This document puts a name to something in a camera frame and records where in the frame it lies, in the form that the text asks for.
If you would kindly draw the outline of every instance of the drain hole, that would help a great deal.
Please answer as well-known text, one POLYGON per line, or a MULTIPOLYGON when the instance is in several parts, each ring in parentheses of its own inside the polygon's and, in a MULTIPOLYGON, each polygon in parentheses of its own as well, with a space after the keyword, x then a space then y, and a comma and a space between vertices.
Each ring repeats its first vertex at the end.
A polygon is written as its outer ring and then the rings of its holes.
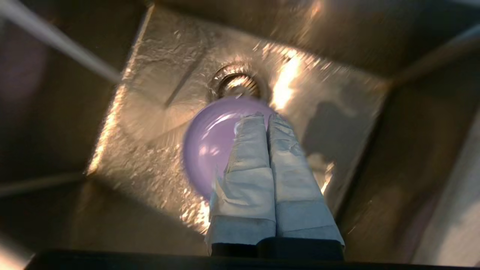
POLYGON ((262 97, 258 84, 246 74, 234 74, 223 79, 218 89, 218 97, 226 96, 250 96, 258 99, 262 97))
POLYGON ((267 84, 259 73, 246 63, 223 67, 210 83, 210 102, 228 96, 249 96, 270 101, 267 84))

